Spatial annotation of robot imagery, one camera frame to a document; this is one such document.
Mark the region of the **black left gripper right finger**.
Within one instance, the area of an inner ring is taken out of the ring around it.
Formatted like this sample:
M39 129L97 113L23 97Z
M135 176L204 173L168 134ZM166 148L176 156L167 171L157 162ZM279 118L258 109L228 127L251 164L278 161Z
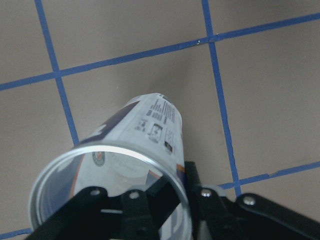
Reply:
M187 161L185 183L195 240L318 240L320 223L270 199L243 193L234 201L219 186L202 185Z

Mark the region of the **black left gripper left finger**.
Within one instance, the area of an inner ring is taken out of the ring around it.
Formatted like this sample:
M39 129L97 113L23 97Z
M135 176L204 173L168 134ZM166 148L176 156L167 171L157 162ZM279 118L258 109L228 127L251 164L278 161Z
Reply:
M37 227L29 240L158 240L159 230L179 205L164 178L146 189L135 186L109 196L106 189L86 187Z

